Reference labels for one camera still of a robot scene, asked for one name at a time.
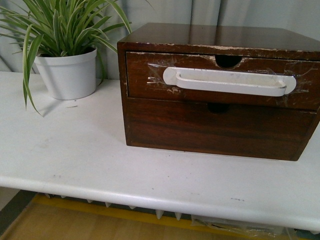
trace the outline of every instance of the drawer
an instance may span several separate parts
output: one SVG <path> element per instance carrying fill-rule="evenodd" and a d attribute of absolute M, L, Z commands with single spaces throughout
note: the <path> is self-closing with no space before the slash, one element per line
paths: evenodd
<path fill-rule="evenodd" d="M 317 61 L 129 51 L 126 66 L 127 94 L 131 98 L 314 111 L 320 106 L 320 62 Z M 163 73 L 168 67 L 294 76 L 296 87 L 291 93 L 277 97 L 184 89 L 164 82 Z"/>
<path fill-rule="evenodd" d="M 297 160 L 315 112 L 129 98 L 127 144 L 188 152 Z"/>

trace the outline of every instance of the tabletop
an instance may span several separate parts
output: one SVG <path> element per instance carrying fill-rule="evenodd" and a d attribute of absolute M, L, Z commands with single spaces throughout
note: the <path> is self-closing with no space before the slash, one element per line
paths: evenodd
<path fill-rule="evenodd" d="M 77 100 L 0 72 L 0 186 L 320 231 L 320 128 L 298 161 L 126 146 L 120 82 Z"/>

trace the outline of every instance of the drawer handle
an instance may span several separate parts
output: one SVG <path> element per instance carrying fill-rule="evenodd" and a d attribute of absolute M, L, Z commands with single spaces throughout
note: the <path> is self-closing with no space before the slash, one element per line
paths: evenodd
<path fill-rule="evenodd" d="M 184 67 L 167 67 L 163 80 L 183 89 L 271 97 L 289 94 L 297 84 L 293 76 Z"/>

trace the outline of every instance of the bottom drawer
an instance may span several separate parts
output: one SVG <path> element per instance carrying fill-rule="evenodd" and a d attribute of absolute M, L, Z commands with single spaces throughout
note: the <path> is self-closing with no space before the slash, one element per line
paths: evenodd
<path fill-rule="evenodd" d="M 263 106 L 127 98 L 129 146 L 299 159 L 315 112 Z"/>

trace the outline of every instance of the wooden drawer unit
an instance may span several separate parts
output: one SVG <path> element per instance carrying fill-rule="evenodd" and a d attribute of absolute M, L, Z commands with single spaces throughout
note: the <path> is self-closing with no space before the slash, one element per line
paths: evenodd
<path fill-rule="evenodd" d="M 314 39 L 148 23 L 117 47 L 129 146 L 297 161 L 319 123 Z"/>

